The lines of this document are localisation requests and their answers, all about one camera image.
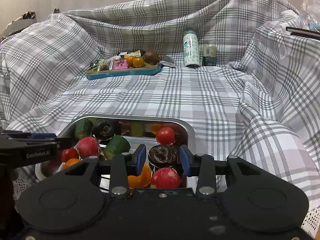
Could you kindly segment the small orange mandarin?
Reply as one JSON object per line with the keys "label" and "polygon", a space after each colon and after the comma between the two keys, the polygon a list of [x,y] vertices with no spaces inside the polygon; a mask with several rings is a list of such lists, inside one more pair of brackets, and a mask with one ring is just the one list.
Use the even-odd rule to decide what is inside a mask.
{"label": "small orange mandarin", "polygon": [[76,159],[76,158],[72,158],[69,159],[63,166],[63,169],[67,169],[69,167],[71,167],[74,164],[77,164],[78,162],[80,162],[80,159]]}

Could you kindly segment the clear date snack packet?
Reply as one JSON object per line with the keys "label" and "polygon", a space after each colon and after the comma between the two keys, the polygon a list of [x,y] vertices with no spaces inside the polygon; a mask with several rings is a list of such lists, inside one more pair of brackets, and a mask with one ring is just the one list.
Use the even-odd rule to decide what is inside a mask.
{"label": "clear date snack packet", "polygon": [[112,59],[103,59],[100,60],[98,71],[108,71],[112,70],[113,60]]}

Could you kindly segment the large orange mandarin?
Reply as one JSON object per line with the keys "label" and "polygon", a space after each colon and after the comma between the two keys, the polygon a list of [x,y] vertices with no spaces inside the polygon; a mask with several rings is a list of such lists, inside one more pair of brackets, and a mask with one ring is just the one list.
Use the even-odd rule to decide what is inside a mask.
{"label": "large orange mandarin", "polygon": [[130,189],[142,189],[147,187],[151,181],[151,170],[148,165],[144,165],[139,176],[128,176],[128,184]]}

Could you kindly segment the green candy wrapper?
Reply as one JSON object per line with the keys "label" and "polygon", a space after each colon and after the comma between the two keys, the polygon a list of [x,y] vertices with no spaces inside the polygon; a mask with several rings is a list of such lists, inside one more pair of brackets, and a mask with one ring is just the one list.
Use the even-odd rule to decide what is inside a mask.
{"label": "green candy wrapper", "polygon": [[95,68],[95,67],[99,67],[100,66],[100,63],[102,62],[103,60],[101,59],[98,59],[98,60],[94,60],[90,63],[89,65],[89,68],[92,69],[92,68]]}

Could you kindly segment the brown passion fruit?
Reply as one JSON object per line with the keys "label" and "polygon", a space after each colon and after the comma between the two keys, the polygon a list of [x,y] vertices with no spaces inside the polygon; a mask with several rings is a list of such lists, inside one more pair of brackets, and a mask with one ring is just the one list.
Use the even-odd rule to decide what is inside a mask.
{"label": "brown passion fruit", "polygon": [[161,57],[153,50],[147,51],[143,55],[144,62],[150,65],[156,65],[161,60]]}

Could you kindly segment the small red radish apple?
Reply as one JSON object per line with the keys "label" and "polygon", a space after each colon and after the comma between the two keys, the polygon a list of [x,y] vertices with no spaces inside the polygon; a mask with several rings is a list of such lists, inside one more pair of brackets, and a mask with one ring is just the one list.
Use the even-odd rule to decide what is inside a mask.
{"label": "small red radish apple", "polygon": [[90,156],[98,156],[100,154],[100,148],[98,141],[94,137],[85,137],[81,139],[76,149],[82,159]]}

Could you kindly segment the steel tray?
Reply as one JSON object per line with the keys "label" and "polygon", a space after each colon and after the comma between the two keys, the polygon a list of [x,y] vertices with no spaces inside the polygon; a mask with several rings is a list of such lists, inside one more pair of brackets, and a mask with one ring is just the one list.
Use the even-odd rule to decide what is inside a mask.
{"label": "steel tray", "polygon": [[175,169],[181,180],[180,187],[188,185],[178,164],[178,150],[182,145],[194,150],[195,134],[192,127],[181,120],[85,115],[71,122],[60,136],[70,137],[72,146],[55,159],[37,164],[38,180],[45,180],[95,152],[101,160],[111,160],[115,155],[134,154],[143,145],[146,156],[142,160],[142,173],[128,177],[130,190],[153,187],[152,176],[161,168]]}

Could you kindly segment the orange in tin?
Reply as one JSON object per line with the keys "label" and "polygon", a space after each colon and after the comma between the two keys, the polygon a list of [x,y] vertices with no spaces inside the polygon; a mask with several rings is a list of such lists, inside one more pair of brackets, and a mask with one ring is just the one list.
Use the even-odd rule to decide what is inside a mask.
{"label": "orange in tin", "polygon": [[145,66],[144,59],[142,57],[135,57],[132,61],[132,65],[135,68],[141,68]]}
{"label": "orange in tin", "polygon": [[134,59],[135,59],[136,57],[135,56],[128,56],[127,57],[127,65],[129,66],[129,67],[132,67],[133,66],[133,61],[134,61]]}

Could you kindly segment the red tomato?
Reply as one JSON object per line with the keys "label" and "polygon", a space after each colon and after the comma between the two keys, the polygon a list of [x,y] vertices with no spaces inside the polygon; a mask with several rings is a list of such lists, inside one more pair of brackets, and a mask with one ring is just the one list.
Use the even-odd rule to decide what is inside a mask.
{"label": "red tomato", "polygon": [[175,131],[170,127],[163,127],[156,133],[156,140],[161,145],[172,145],[175,141]]}
{"label": "red tomato", "polygon": [[69,148],[63,150],[61,158],[63,163],[67,163],[70,159],[79,159],[79,155],[75,148]]}

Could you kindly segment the green beverage can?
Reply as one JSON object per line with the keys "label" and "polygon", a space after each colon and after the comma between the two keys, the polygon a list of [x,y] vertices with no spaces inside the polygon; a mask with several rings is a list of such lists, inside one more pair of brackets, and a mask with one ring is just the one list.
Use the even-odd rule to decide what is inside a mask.
{"label": "green beverage can", "polygon": [[202,46],[203,65],[216,66],[217,62],[217,48],[213,44],[204,44]]}

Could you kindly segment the orange in tin back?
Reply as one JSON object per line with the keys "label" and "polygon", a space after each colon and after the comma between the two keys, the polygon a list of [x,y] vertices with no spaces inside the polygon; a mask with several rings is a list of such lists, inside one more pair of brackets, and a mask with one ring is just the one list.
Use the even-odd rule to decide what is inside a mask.
{"label": "orange in tin back", "polygon": [[128,56],[127,57],[127,65],[129,66],[129,67],[132,67],[133,66],[133,61],[134,61],[134,59],[135,59],[136,57],[135,56]]}

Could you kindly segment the large red apple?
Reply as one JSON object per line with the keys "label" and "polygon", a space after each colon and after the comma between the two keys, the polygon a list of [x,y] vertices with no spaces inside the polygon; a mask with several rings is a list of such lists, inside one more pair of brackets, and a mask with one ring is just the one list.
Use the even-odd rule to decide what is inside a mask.
{"label": "large red apple", "polygon": [[173,168],[161,168],[157,170],[151,179],[151,185],[157,189],[176,189],[181,183],[178,173]]}

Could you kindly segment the white box with dark item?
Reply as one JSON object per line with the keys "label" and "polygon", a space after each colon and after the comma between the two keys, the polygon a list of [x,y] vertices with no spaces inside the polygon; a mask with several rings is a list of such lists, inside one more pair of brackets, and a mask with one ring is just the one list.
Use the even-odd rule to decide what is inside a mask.
{"label": "white box with dark item", "polygon": [[35,12],[28,11],[24,13],[22,16],[7,25],[6,29],[3,31],[3,33],[1,33],[1,41],[11,35],[21,32],[23,29],[31,26],[36,22],[37,19]]}

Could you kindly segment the teal gold snack tin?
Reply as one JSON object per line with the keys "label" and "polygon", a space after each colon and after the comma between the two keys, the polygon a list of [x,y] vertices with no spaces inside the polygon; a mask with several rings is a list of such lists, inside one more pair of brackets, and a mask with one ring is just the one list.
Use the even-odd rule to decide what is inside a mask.
{"label": "teal gold snack tin", "polygon": [[[118,56],[110,58],[114,61],[124,60]],[[102,79],[107,77],[118,77],[118,76],[129,76],[129,75],[155,75],[159,73],[163,68],[163,65],[157,63],[156,65],[150,65],[145,63],[144,67],[135,68],[134,66],[128,69],[121,70],[108,70],[108,71],[98,71],[98,67],[88,69],[86,72],[86,77],[89,80]]]}

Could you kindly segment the pink snack packet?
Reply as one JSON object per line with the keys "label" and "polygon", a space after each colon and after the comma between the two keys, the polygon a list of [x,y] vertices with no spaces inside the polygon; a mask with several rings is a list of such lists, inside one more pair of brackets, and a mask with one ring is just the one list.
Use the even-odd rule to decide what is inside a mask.
{"label": "pink snack packet", "polygon": [[121,70],[121,69],[128,69],[128,68],[129,68],[129,65],[127,63],[127,59],[114,61],[112,65],[113,70]]}

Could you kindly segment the silver foil wrapper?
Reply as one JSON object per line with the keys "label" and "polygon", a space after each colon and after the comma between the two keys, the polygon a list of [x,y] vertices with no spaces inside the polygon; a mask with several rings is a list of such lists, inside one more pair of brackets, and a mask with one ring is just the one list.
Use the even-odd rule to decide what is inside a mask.
{"label": "silver foil wrapper", "polygon": [[169,68],[176,68],[175,61],[168,55],[163,55],[159,63]]}

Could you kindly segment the plastic bag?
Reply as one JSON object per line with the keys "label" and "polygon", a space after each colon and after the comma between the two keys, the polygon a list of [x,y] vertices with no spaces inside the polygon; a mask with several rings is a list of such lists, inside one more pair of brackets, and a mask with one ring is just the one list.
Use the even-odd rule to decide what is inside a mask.
{"label": "plastic bag", "polygon": [[320,3],[319,0],[303,0],[297,24],[302,29],[319,32],[320,18]]}

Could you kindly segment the plaid sofa cover cloth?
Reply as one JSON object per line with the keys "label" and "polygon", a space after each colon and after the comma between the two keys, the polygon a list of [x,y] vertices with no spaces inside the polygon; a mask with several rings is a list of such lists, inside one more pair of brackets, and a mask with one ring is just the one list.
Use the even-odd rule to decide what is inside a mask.
{"label": "plaid sofa cover cloth", "polygon": [[[85,114],[175,118],[196,147],[237,155],[300,187],[303,228],[319,230],[319,41],[292,36],[287,0],[137,0],[51,14],[1,42],[1,126],[60,133]],[[200,66],[184,65],[183,36]],[[217,48],[203,65],[202,46]],[[89,80],[92,61],[128,52],[171,57],[155,75]]]}

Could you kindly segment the cucumber piece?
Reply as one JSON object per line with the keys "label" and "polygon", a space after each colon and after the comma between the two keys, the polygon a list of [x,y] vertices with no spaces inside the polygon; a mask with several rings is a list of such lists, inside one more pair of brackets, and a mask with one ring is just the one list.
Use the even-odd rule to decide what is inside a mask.
{"label": "cucumber piece", "polygon": [[82,119],[76,123],[74,136],[81,140],[85,137],[90,137],[93,128],[93,123],[89,119]]}
{"label": "cucumber piece", "polygon": [[115,155],[129,152],[130,149],[131,145],[124,137],[115,135],[103,149],[103,153],[107,160],[111,160]]}

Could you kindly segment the cartoon cat thermos bottle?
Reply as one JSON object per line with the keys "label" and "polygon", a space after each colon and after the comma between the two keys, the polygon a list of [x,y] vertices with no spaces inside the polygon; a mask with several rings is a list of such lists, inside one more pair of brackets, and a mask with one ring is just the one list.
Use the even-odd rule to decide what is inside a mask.
{"label": "cartoon cat thermos bottle", "polygon": [[199,42],[194,31],[188,30],[183,36],[184,65],[190,68],[200,66]]}

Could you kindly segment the orange in tin front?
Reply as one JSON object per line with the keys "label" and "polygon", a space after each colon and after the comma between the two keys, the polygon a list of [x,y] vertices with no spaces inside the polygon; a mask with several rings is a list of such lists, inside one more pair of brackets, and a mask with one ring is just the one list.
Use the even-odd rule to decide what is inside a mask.
{"label": "orange in tin front", "polygon": [[132,61],[132,65],[135,68],[141,68],[145,66],[144,59],[142,57],[135,57]]}

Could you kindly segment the yellow pastry packet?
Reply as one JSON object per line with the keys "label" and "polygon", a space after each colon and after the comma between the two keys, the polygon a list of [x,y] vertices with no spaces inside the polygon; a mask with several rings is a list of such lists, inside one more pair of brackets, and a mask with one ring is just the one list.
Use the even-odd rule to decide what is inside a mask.
{"label": "yellow pastry packet", "polygon": [[128,52],[128,53],[125,54],[123,57],[124,57],[125,59],[127,59],[127,58],[130,57],[130,56],[141,57],[142,54],[141,54],[141,51],[140,51],[140,50],[137,50],[137,51]]}

